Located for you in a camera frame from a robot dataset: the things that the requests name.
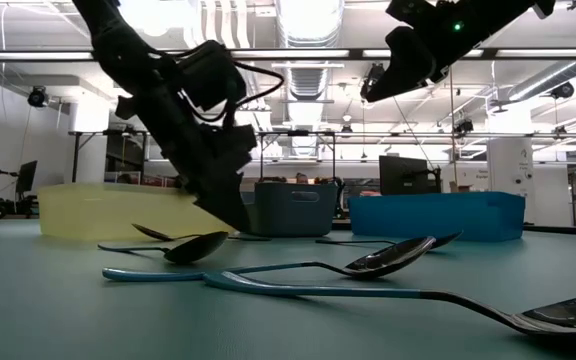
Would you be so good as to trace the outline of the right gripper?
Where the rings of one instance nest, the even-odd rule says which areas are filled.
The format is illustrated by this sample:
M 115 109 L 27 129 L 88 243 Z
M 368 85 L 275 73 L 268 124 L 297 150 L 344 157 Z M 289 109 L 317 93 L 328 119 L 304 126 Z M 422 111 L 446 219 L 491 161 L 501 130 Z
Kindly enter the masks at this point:
M 448 75 L 448 67 L 468 54 L 473 29 L 468 18 L 469 0 L 391 0 L 386 12 L 410 25 L 434 61 L 429 80 L 438 83 Z M 408 79 L 407 69 L 398 61 L 373 63 L 361 88 L 367 102 L 377 102 L 420 88 L 418 81 Z

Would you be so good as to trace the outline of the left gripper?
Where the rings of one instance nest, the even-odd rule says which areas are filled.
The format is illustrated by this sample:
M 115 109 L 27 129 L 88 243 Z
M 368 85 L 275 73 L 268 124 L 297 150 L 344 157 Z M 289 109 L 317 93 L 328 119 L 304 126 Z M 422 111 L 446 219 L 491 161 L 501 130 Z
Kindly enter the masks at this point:
M 141 120 L 183 187 L 198 196 L 196 206 L 237 231 L 250 229 L 239 187 L 241 169 L 251 161 L 250 151 L 256 146 L 251 126 L 200 123 L 183 100 L 144 94 L 121 96 L 116 115 Z

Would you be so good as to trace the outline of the blue-handled spoon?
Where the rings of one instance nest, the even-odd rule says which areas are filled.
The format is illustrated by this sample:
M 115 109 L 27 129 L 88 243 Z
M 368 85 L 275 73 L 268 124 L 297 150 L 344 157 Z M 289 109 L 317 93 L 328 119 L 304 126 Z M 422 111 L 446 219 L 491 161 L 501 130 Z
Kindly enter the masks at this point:
M 133 253 L 135 251 L 160 251 L 163 253 L 163 257 L 166 260 L 181 265 L 190 264 L 209 256 L 228 239 L 228 236 L 229 233 L 224 231 L 202 234 L 172 248 L 163 246 L 113 247 L 101 244 L 98 244 L 97 247 L 104 251 L 117 253 Z
M 297 268 L 321 268 L 358 280 L 371 280 L 394 273 L 426 254 L 438 239 L 432 236 L 407 239 L 360 257 L 343 268 L 319 261 L 240 267 L 228 269 L 234 274 L 250 274 Z M 184 282 L 201 280 L 208 271 L 196 272 L 137 272 L 116 268 L 103 268 L 102 277 L 120 282 Z
M 506 313 L 462 295 L 439 290 L 276 284 L 226 271 L 208 274 L 204 281 L 209 286 L 223 290 L 266 296 L 393 298 L 446 302 L 471 310 L 528 336 L 576 339 L 576 298 L 520 313 Z

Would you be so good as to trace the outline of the black-handled spoon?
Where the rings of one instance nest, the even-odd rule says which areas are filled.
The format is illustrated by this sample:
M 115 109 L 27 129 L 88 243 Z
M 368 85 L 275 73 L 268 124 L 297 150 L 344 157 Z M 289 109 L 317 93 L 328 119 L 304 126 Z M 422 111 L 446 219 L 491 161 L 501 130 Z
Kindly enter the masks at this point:
M 463 235 L 464 231 L 458 231 L 456 233 L 452 233 L 446 236 L 438 237 L 435 239 L 433 245 L 431 246 L 432 249 L 437 249 L 443 247 L 450 242 L 458 239 Z M 333 244 L 333 245 L 345 245 L 345 244 L 370 244 L 370 243 L 385 243 L 395 245 L 394 241 L 389 240 L 351 240 L 351 241 L 334 241 L 334 240 L 316 240 L 316 243 L 320 244 Z
M 161 241 L 175 241 L 175 240 L 180 240 L 180 239 L 184 239 L 184 238 L 198 237 L 198 234 L 190 234 L 190 235 L 171 237 L 169 235 L 166 235 L 164 233 L 158 232 L 156 230 L 147 228 L 147 227 L 139 225 L 139 224 L 132 223 L 132 226 L 137 231 L 141 232 L 142 234 L 144 234 L 148 237 L 151 237 L 151 238 L 161 240 Z M 270 241 L 270 238 L 255 237 L 255 236 L 242 236 L 242 235 L 230 235 L 229 239 L 241 240 L 241 241 Z

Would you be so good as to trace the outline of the black ceiling spotlight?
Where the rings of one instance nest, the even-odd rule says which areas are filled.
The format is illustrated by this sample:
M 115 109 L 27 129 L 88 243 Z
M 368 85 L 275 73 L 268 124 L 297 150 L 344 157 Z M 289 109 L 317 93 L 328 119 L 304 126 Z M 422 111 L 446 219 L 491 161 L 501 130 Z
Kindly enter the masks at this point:
M 553 99 L 567 99 L 574 95 L 575 88 L 570 82 L 565 82 L 555 88 L 553 88 L 549 95 Z
M 382 63 L 372 63 L 369 70 L 365 74 L 360 89 L 360 96 L 363 100 L 367 100 L 369 92 L 373 86 L 385 73 L 385 68 Z
M 44 86 L 34 86 L 27 97 L 27 103 L 34 108 L 45 108 L 48 105 L 48 95 Z

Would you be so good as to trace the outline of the black overhead crossbar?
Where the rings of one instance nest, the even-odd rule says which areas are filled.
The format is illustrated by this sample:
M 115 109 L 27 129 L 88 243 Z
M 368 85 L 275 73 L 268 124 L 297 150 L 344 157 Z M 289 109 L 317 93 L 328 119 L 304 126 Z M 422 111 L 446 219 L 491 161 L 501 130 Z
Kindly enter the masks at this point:
M 242 61 L 386 61 L 388 49 L 238 49 L 230 50 Z M 469 51 L 463 60 L 576 60 L 576 48 L 480 48 Z M 90 51 L 0 51 L 0 62 L 92 62 Z

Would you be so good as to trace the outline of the grey plastic bin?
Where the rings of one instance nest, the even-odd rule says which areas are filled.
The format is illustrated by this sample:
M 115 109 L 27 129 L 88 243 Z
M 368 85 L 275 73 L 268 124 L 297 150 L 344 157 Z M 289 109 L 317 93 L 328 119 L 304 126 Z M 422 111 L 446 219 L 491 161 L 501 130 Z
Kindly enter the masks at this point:
M 338 187 L 261 182 L 246 204 L 248 234 L 272 238 L 322 237 L 332 229 Z

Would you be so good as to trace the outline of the yellow translucent plastic bin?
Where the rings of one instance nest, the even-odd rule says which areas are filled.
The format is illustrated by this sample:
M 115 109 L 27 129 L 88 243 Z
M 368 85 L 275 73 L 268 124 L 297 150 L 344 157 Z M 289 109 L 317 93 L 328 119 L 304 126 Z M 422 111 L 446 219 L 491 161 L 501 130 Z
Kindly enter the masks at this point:
M 38 190 L 41 233 L 93 242 L 148 240 L 134 226 L 171 237 L 233 228 L 194 205 L 175 188 L 116 183 L 73 183 Z

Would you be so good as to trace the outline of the blue plastic bin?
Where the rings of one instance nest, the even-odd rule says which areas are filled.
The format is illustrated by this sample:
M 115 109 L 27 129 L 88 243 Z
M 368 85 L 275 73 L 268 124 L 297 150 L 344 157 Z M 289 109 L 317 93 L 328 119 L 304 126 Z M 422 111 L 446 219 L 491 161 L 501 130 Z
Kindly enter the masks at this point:
M 353 197 L 352 232 L 376 237 L 442 237 L 493 243 L 519 239 L 525 199 L 504 192 L 433 193 Z

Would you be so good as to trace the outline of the teal table mat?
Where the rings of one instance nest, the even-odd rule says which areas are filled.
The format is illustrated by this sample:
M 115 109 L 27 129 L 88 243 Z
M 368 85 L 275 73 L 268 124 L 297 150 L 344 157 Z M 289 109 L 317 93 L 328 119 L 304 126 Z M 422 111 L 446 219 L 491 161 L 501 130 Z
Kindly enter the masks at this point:
M 201 269 L 322 261 L 344 266 L 379 248 L 311 239 L 228 241 Z M 118 283 L 104 267 L 184 271 L 159 252 L 104 252 L 43 236 L 37 221 L 0 222 L 0 360 L 576 360 L 442 302 L 276 298 L 203 282 Z M 454 291 L 518 313 L 576 297 L 576 235 L 524 232 L 503 243 L 453 242 L 383 280 L 318 268 L 249 275 L 304 285 Z

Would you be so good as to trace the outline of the white ceiling pipes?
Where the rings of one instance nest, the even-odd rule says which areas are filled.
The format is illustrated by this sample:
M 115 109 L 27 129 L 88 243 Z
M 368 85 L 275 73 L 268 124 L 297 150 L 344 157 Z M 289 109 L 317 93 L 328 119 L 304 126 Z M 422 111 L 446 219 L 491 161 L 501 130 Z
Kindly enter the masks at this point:
M 187 48 L 215 40 L 228 49 L 251 49 L 247 0 L 188 0 L 190 14 L 183 22 L 182 36 Z M 242 105 L 235 114 L 238 124 L 270 131 L 271 108 L 263 98 Z

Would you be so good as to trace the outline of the silver ventilation duct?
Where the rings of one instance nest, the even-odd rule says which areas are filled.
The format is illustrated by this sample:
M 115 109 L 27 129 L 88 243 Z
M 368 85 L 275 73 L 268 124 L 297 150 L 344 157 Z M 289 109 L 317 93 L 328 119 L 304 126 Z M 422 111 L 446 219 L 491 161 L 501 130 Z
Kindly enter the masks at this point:
M 345 0 L 274 0 L 282 48 L 334 48 L 339 43 Z M 287 80 L 288 119 L 297 130 L 317 131 L 330 80 L 329 68 L 309 61 L 284 71 Z

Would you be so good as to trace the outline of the black metal rack frame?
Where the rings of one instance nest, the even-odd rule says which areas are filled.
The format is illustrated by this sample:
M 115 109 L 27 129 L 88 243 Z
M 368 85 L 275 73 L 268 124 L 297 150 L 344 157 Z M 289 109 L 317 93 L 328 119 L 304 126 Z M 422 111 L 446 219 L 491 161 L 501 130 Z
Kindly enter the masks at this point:
M 70 131 L 69 135 L 74 137 L 74 150 L 73 150 L 73 165 L 72 165 L 72 181 L 77 181 L 79 158 L 81 150 L 85 145 L 95 137 L 108 137 L 108 136 L 132 136 L 135 135 L 141 138 L 141 155 L 136 161 L 126 160 L 124 155 L 116 155 L 111 153 L 110 158 L 119 160 L 122 163 L 130 163 L 138 168 L 138 175 L 140 182 L 143 182 L 143 177 L 147 173 L 147 167 L 150 165 L 166 165 L 171 166 L 172 163 L 165 159 L 163 156 L 159 158 L 150 157 L 150 141 L 151 136 L 147 131 L 120 131 L 120 130 L 104 130 L 100 132 L 78 132 Z M 288 138 L 313 138 L 314 143 L 311 146 L 315 152 L 315 156 L 303 157 L 273 157 L 266 156 L 266 150 L 277 143 L 281 137 Z M 242 168 L 246 177 L 257 176 L 259 181 L 264 178 L 280 177 L 279 173 L 268 173 L 268 167 L 292 167 L 295 172 L 304 170 L 306 167 L 311 167 L 307 174 L 313 178 L 334 178 L 338 176 L 337 165 L 340 161 L 337 159 L 339 152 L 337 151 L 337 138 L 339 135 L 333 131 L 306 131 L 306 130 L 289 130 L 289 131 L 270 131 L 258 133 L 258 157 L 253 158 L 245 167 Z

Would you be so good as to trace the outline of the grey ceiling duct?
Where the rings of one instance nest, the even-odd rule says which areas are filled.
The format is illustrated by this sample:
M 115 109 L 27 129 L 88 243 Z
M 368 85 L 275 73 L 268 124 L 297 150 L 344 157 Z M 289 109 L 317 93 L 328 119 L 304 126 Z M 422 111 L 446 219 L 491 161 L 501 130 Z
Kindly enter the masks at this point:
M 551 90 L 576 77 L 576 60 L 559 61 L 512 87 L 507 99 L 522 102 Z

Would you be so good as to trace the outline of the black metal table frame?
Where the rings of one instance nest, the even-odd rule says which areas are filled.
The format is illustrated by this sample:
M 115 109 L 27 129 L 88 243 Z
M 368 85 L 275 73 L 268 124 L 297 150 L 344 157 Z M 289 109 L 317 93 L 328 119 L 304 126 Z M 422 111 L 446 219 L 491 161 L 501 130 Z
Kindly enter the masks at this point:
M 349 231 L 352 229 L 351 222 L 348 219 L 345 220 L 335 219 L 332 222 L 332 229 Z M 576 235 L 576 227 L 537 226 L 537 225 L 524 224 L 523 230 L 532 232 Z

